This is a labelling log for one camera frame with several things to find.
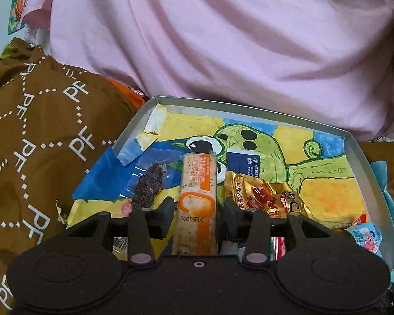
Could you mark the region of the colourful wall poster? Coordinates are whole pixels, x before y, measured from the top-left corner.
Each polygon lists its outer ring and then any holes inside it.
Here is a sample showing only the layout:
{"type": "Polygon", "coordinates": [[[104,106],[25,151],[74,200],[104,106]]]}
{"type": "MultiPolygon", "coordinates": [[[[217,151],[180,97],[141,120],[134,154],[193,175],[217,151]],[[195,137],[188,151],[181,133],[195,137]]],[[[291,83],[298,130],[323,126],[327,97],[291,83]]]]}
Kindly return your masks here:
{"type": "Polygon", "coordinates": [[[25,23],[22,21],[22,14],[28,0],[12,0],[10,7],[10,16],[8,21],[8,35],[16,33],[25,28],[25,23]]]}

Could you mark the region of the colourful striped blanket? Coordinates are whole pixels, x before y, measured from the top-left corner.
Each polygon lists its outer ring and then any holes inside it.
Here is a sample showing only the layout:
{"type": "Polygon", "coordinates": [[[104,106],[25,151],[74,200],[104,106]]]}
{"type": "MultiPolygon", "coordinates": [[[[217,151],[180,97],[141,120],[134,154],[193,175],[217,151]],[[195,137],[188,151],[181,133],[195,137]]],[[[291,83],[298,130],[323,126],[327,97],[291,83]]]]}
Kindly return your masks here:
{"type": "Polygon", "coordinates": [[[146,99],[130,87],[119,82],[113,84],[134,106],[140,108],[114,143],[114,152],[123,150],[126,143],[144,128],[158,104],[173,113],[193,117],[219,116],[255,124],[264,132],[272,132],[275,138],[279,137],[283,127],[289,127],[288,139],[294,145],[299,144],[298,137],[303,138],[310,133],[339,137],[369,214],[385,235],[381,251],[384,258],[390,260],[391,280],[394,282],[394,142],[358,143],[349,131],[289,114],[205,99],[169,96],[146,99]]]}

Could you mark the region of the red clear candy bag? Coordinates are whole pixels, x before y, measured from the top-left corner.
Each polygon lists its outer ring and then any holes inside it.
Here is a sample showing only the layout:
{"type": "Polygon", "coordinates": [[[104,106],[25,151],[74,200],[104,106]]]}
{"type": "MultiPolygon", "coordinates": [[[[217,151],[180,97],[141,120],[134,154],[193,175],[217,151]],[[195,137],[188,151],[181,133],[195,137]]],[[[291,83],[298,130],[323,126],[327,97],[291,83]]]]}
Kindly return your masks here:
{"type": "MultiPolygon", "coordinates": [[[[355,219],[350,226],[358,223],[367,223],[367,216],[365,213],[355,219]]],[[[327,235],[324,232],[319,231],[316,227],[312,227],[310,223],[302,222],[301,226],[302,231],[307,238],[327,238],[327,235]]],[[[349,239],[348,235],[343,233],[343,231],[350,226],[346,226],[344,228],[332,228],[331,231],[335,235],[340,235],[342,238],[348,239],[351,243],[355,243],[353,240],[349,239]]],[[[291,250],[291,246],[292,244],[290,243],[290,240],[287,240],[284,236],[279,236],[276,233],[273,233],[270,240],[270,259],[279,260],[286,252],[291,250]]]]}

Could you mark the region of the brown patterned quilt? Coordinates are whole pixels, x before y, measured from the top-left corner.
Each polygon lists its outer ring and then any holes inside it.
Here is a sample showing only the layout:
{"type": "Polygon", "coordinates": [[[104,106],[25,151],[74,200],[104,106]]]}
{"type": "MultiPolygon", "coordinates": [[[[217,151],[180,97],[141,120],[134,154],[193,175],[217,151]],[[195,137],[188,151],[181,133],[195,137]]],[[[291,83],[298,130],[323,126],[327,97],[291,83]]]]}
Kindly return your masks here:
{"type": "Polygon", "coordinates": [[[75,189],[145,98],[14,38],[0,55],[0,314],[7,269],[64,228],[75,189]]]}

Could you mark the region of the golden meat snack packet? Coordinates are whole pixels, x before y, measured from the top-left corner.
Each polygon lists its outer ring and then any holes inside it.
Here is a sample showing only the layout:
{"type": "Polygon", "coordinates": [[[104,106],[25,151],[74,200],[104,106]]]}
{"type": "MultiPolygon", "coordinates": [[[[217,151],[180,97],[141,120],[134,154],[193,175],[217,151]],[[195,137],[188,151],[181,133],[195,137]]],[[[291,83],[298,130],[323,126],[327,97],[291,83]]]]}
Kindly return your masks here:
{"type": "Polygon", "coordinates": [[[308,206],[288,183],[267,183],[261,178],[228,171],[224,181],[225,197],[240,209],[254,209],[272,218],[285,218],[288,213],[301,213],[314,220],[308,206]]]}

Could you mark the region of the orange white sausage stick packet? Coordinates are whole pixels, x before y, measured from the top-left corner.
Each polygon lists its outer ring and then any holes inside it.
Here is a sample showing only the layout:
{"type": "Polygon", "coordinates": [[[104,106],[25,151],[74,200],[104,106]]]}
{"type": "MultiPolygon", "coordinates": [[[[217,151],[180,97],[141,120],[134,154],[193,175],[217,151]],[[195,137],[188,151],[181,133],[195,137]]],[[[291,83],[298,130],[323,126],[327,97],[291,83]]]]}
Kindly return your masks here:
{"type": "Polygon", "coordinates": [[[212,154],[183,156],[174,255],[216,255],[217,161],[212,154]]]}

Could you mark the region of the light blue pig snack packet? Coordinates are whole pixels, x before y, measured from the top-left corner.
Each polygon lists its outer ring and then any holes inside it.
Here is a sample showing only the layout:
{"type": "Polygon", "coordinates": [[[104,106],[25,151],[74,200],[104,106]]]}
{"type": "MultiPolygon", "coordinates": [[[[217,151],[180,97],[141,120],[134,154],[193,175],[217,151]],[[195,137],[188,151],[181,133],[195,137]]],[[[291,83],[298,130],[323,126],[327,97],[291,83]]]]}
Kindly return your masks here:
{"type": "Polygon", "coordinates": [[[358,246],[382,257],[381,243],[382,234],[380,229],[372,222],[358,223],[343,231],[358,246]]]}

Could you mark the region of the grey tray with cartoon drawing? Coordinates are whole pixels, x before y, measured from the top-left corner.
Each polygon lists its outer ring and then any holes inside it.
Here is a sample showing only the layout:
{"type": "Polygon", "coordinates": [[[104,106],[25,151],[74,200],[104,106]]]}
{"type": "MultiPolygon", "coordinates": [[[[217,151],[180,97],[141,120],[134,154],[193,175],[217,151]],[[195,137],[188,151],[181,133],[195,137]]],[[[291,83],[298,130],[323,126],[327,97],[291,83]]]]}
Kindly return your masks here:
{"type": "Polygon", "coordinates": [[[75,191],[67,225],[99,211],[127,217],[171,197],[179,216],[153,242],[157,253],[239,252],[243,240],[215,231],[230,198],[276,218],[302,213],[394,269],[386,164],[369,163],[347,132],[234,104],[156,97],[108,147],[75,191]]]}

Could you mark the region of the dark dried snack clear packet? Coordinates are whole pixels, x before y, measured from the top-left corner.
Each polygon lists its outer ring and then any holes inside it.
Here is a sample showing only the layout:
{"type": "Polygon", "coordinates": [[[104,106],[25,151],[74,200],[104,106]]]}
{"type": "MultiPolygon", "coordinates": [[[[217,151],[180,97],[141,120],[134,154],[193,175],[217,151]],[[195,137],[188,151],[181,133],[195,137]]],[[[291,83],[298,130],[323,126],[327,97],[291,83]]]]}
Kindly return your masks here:
{"type": "Polygon", "coordinates": [[[156,205],[156,197],[181,182],[181,151],[149,147],[130,168],[120,198],[129,199],[132,208],[144,210],[156,205]]]}

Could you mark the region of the pink bed sheet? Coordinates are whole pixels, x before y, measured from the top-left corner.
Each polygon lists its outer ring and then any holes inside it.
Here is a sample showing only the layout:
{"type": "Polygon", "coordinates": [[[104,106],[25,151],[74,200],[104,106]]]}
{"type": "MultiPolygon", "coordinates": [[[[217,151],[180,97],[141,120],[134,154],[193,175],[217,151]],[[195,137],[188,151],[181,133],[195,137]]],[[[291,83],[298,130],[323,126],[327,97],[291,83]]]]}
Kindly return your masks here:
{"type": "Polygon", "coordinates": [[[394,132],[393,0],[28,0],[52,56],[168,95],[394,132]]]}

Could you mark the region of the blue stick snack packet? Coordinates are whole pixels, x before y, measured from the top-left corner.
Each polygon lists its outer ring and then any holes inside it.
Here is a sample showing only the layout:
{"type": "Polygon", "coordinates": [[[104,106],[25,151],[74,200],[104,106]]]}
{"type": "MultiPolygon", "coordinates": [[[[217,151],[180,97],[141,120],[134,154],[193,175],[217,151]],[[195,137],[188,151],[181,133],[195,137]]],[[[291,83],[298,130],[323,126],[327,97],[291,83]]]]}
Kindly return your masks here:
{"type": "Polygon", "coordinates": [[[237,174],[260,177],[260,154],[229,148],[226,152],[227,169],[237,174]]]}

